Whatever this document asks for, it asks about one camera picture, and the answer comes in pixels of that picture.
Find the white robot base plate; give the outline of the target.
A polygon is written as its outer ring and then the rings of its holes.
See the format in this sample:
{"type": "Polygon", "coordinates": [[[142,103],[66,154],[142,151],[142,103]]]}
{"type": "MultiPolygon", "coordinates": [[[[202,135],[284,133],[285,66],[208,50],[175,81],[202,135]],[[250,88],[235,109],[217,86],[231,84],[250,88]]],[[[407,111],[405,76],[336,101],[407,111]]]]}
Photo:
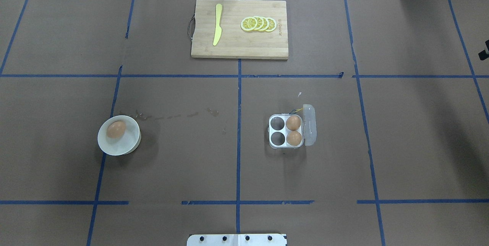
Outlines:
{"type": "Polygon", "coordinates": [[[287,235],[279,233],[195,234],[187,246],[287,246],[287,235]]]}

